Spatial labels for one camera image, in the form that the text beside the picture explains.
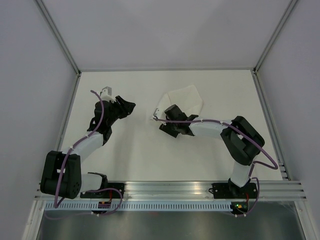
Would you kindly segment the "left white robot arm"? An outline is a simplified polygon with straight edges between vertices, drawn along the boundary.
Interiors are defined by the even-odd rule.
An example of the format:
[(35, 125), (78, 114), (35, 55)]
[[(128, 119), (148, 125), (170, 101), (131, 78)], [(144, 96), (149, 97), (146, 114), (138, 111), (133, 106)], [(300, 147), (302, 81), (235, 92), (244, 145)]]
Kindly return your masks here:
[(82, 172), (82, 163), (111, 137), (112, 125), (128, 117), (136, 107), (134, 102), (119, 95), (114, 100), (100, 98), (85, 135), (63, 150), (51, 150), (45, 159), (40, 191), (58, 198), (74, 199), (78, 194), (94, 194), (104, 198), (109, 193), (108, 178), (97, 172)]

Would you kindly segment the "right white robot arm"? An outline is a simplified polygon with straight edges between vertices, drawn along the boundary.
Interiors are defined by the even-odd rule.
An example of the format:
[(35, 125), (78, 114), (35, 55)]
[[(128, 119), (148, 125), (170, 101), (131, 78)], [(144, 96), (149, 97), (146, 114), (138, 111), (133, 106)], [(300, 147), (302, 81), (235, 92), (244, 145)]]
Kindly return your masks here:
[(185, 135), (222, 140), (235, 161), (228, 180), (228, 192), (235, 198), (246, 192), (253, 161), (265, 140), (243, 116), (218, 121), (197, 114), (186, 115), (176, 104), (164, 110), (162, 115), (160, 118), (160, 114), (155, 112), (153, 117), (161, 122), (159, 129), (174, 138)]

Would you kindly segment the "white cloth napkin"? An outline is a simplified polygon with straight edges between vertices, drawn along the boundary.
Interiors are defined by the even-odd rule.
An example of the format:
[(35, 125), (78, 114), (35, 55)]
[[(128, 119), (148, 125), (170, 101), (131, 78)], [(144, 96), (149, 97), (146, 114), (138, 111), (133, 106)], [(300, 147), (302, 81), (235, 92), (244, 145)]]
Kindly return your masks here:
[(190, 115), (199, 115), (203, 108), (204, 101), (201, 98), (197, 87), (192, 84), (184, 88), (171, 90), (165, 92), (162, 97), (159, 99), (156, 108), (160, 108), (163, 111), (162, 119), (164, 120), (165, 110), (172, 105), (177, 105), (182, 112), (184, 112), (187, 116)]

